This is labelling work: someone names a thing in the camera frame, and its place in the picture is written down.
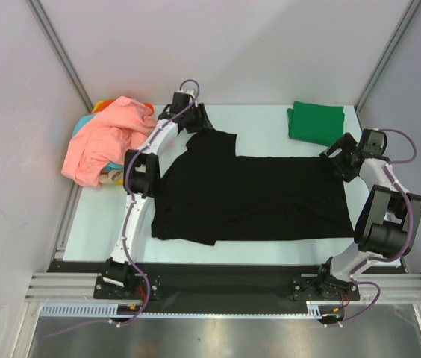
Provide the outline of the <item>black t-shirt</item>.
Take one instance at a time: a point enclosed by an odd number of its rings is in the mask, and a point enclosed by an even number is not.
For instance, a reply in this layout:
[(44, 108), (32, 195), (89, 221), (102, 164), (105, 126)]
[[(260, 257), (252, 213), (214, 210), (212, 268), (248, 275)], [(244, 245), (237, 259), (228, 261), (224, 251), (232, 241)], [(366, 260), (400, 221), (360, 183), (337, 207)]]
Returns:
[(323, 157), (246, 157), (237, 137), (193, 135), (155, 197), (152, 236), (213, 246), (218, 241), (349, 238), (341, 179)]

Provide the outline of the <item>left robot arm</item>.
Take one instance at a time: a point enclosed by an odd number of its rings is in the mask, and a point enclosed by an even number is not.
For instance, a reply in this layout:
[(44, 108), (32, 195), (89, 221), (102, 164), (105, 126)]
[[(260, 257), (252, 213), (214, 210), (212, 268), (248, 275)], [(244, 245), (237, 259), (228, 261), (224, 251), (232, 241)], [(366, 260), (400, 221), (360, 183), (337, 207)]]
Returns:
[(211, 123), (203, 103), (198, 103), (197, 89), (178, 89), (172, 102), (165, 106), (155, 129), (137, 149), (125, 154), (123, 187), (126, 194), (125, 214), (119, 236), (102, 269), (101, 278), (121, 298), (135, 293), (139, 273), (135, 251), (137, 235), (146, 212), (160, 190), (160, 156), (182, 131), (194, 134), (210, 129)]

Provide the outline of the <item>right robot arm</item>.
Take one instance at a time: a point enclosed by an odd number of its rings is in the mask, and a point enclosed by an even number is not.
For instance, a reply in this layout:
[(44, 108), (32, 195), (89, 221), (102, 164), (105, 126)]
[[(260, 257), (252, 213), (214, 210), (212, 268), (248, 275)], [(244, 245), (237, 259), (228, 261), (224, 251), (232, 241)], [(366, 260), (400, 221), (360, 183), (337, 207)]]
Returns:
[(364, 129), (360, 139), (345, 133), (321, 152), (345, 182), (360, 178), (369, 196), (358, 217), (352, 244), (319, 267), (314, 284), (324, 299), (357, 289), (356, 277), (376, 263), (390, 263), (412, 249), (421, 220), (421, 195), (397, 178), (386, 156), (386, 130)]

